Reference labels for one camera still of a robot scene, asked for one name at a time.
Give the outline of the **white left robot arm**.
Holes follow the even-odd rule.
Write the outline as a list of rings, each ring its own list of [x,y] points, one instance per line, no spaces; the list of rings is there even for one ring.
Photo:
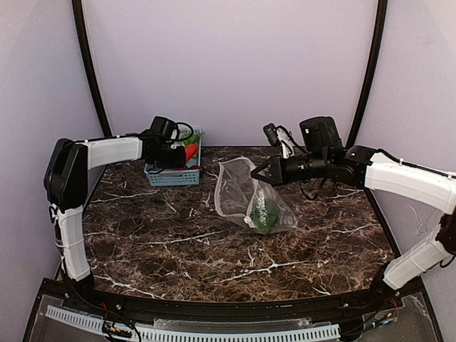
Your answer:
[[[119,162],[143,160],[160,170],[187,164],[180,145],[183,123],[156,116],[141,133],[91,140],[57,141],[43,185],[55,227],[55,243],[67,279],[79,283],[92,277],[83,237],[83,209],[88,199],[89,172]]]

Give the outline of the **green bok choy toy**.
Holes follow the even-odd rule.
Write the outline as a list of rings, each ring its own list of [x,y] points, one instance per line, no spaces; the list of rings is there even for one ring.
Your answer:
[[[272,234],[279,228],[281,210],[274,200],[258,194],[254,199],[250,218],[257,234]]]

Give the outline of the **clear zip top bag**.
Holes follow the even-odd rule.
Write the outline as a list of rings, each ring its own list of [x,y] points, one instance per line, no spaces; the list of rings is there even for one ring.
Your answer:
[[[214,207],[217,214],[256,234],[250,213],[255,197],[263,194],[274,200],[281,210],[279,228],[274,233],[297,228],[298,217],[278,192],[271,185],[251,177],[250,173],[254,168],[254,163],[247,157],[219,163],[214,190]]]

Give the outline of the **orange carrot toy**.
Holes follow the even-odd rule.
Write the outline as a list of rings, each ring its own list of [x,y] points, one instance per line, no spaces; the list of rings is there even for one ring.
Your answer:
[[[189,144],[185,148],[186,160],[192,159],[199,152],[199,145],[197,143]]]

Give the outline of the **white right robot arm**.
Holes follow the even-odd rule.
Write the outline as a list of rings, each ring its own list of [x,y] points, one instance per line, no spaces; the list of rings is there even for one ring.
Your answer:
[[[345,148],[335,121],[319,116],[299,125],[304,139],[301,153],[286,128],[272,123],[263,131],[269,144],[281,149],[254,169],[254,179],[287,185],[313,179],[331,180],[359,189],[380,190],[427,204],[442,212],[440,223],[411,249],[383,266],[371,287],[375,291],[401,289],[410,280],[445,259],[455,258],[455,174],[393,157],[383,149]]]

